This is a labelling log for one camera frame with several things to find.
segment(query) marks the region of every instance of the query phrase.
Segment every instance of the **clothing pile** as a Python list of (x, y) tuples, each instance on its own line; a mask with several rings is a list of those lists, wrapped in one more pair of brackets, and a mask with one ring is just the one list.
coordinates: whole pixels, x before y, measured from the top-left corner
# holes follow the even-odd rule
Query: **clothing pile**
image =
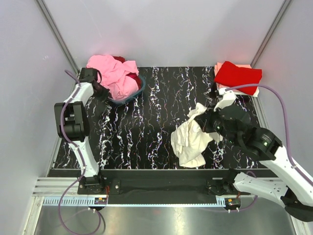
[[(217, 63), (214, 67), (214, 73), (214, 81), (217, 83), (218, 89), (259, 83), (262, 78), (262, 70), (252, 69), (250, 65), (235, 65), (229, 61)], [(246, 87), (234, 90), (234, 93), (257, 97), (259, 94), (259, 88)]]
[(99, 70), (102, 76), (100, 84), (110, 90), (112, 100), (125, 100), (141, 89), (135, 61), (111, 55), (94, 55), (88, 60), (86, 68)]
[(201, 154), (212, 140), (220, 142), (223, 137), (217, 132), (203, 132), (199, 124), (194, 120), (196, 116), (203, 114), (206, 107), (200, 103), (187, 115), (189, 119), (180, 125), (171, 134), (171, 145), (175, 155), (179, 158), (179, 165), (183, 167), (198, 167), (205, 165), (205, 159)]

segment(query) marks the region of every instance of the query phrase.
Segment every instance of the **white wall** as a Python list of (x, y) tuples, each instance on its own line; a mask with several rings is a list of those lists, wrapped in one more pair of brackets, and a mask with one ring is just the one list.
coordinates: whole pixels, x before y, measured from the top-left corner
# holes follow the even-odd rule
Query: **white wall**
[(0, 233), (17, 235), (57, 138), (53, 105), (73, 83), (33, 0), (0, 1), (0, 55)]
[[(313, 1), (294, 0), (257, 68), (261, 83), (283, 97), (289, 118), (292, 156), (313, 175)], [(260, 99), (270, 129), (285, 143), (283, 116), (273, 94), (261, 90)]]
[(283, 0), (45, 0), (78, 66), (94, 54), (139, 66), (250, 63)]

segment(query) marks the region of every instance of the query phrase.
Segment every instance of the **black marble table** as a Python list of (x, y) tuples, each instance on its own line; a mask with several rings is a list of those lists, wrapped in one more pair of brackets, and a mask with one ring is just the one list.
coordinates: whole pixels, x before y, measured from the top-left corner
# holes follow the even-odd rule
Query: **black marble table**
[[(124, 106), (91, 97), (86, 104), (90, 145), (101, 169), (178, 169), (170, 136), (187, 120), (199, 102), (209, 106), (213, 67), (140, 68), (147, 85), (143, 95)], [(247, 111), (251, 123), (259, 125), (249, 96), (238, 96), (236, 105)], [(265, 168), (236, 151), (226, 140), (210, 142), (203, 152), (206, 164), (199, 169)], [(61, 142), (54, 169), (77, 169), (68, 145)]]

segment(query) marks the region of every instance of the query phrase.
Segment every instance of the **metal floor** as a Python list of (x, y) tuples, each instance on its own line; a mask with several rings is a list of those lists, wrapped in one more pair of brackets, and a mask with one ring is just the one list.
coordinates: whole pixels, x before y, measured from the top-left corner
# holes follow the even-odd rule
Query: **metal floor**
[[(243, 198), (243, 206), (251, 198)], [(66, 225), (80, 234), (90, 233), (98, 216), (83, 207), (62, 207)], [(290, 216), (279, 205), (259, 198), (249, 210), (228, 214), (222, 208), (126, 208), (101, 210), (106, 225), (96, 235), (295, 235)], [(67, 235), (57, 207), (43, 206), (35, 235)]]

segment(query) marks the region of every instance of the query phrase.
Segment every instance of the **white cloth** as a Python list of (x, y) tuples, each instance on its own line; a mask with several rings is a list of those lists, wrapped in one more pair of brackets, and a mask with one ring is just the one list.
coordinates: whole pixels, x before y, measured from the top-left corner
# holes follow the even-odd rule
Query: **white cloth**
[(217, 132), (203, 132), (194, 121), (196, 116), (205, 111), (206, 107), (197, 103), (196, 109), (189, 112), (189, 119), (171, 134), (171, 145), (175, 155), (179, 158), (180, 166), (193, 168), (204, 165), (205, 160), (201, 153), (206, 149), (207, 144), (212, 140), (216, 142), (223, 140)]

